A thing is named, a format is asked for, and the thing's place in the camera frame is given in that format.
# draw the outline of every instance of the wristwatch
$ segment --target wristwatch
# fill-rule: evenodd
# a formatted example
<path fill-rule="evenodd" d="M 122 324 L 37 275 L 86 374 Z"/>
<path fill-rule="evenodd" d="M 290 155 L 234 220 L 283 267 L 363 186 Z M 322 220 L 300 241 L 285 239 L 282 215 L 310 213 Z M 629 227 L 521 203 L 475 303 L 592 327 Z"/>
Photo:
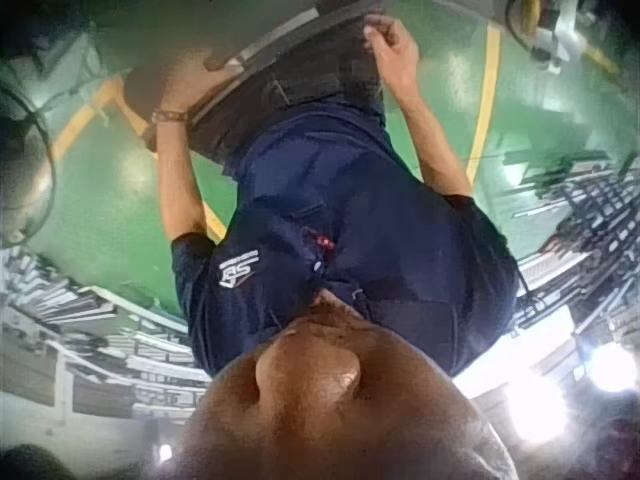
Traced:
<path fill-rule="evenodd" d="M 155 109 L 151 114 L 151 121 L 153 123 L 160 122 L 186 122 L 189 118 L 187 112 L 172 112 L 171 110 Z"/>

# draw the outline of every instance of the sleeve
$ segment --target sleeve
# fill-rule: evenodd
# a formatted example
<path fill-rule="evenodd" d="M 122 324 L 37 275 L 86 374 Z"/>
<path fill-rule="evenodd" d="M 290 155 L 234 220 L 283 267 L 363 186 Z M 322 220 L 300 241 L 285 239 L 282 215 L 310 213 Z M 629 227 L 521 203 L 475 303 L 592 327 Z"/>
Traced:
<path fill-rule="evenodd" d="M 455 375 L 487 351 L 508 329 L 518 290 L 518 264 L 507 239 L 470 197 L 446 200 L 458 212 L 467 279 L 458 312 Z"/>
<path fill-rule="evenodd" d="M 171 242 L 178 303 L 190 328 L 201 310 L 214 249 L 213 241 L 201 233 L 187 233 Z"/>
<path fill-rule="evenodd" d="M 171 242 L 178 303 L 189 327 L 194 358 L 208 372 L 208 348 L 203 343 L 206 337 L 199 334 L 199 331 L 205 324 L 209 272 L 214 250 L 213 241 L 201 233 L 187 233 Z"/>

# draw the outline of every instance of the person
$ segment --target person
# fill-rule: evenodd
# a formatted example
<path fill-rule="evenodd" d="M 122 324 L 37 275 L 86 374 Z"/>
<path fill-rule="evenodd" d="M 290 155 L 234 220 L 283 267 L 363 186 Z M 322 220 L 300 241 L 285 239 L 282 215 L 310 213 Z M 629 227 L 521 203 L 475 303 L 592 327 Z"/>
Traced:
<path fill-rule="evenodd" d="M 264 83 L 285 102 L 256 126 L 251 109 L 264 114 L 264 91 L 255 104 L 245 96 L 251 118 L 226 127 L 233 140 L 210 132 L 238 183 L 218 245 L 206 234 L 184 120 L 237 71 L 207 72 L 194 55 L 168 75 L 155 112 L 162 220 L 194 356 L 213 377 L 176 478 L 516 477 L 449 378 L 507 327 L 516 263 L 421 98 L 411 35 L 377 14 L 351 27 L 358 39 L 345 48 L 363 53 L 332 57 L 342 59 L 326 78 L 339 91 L 315 75 L 322 95 L 296 95 L 312 66 L 283 56 L 299 69 Z M 385 132 L 378 73 L 424 182 Z"/>

